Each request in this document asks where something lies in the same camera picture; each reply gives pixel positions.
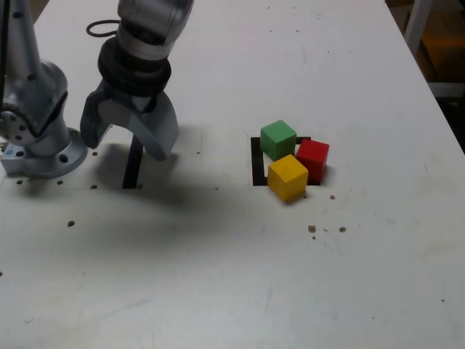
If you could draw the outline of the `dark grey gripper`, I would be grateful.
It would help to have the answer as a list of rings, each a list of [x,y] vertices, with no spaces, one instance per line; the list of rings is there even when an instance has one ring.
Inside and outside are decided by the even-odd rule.
[[[179,135],[166,93],[135,83],[102,81],[87,97],[80,123],[86,146],[97,148],[111,124],[128,129],[158,161],[169,156]]]

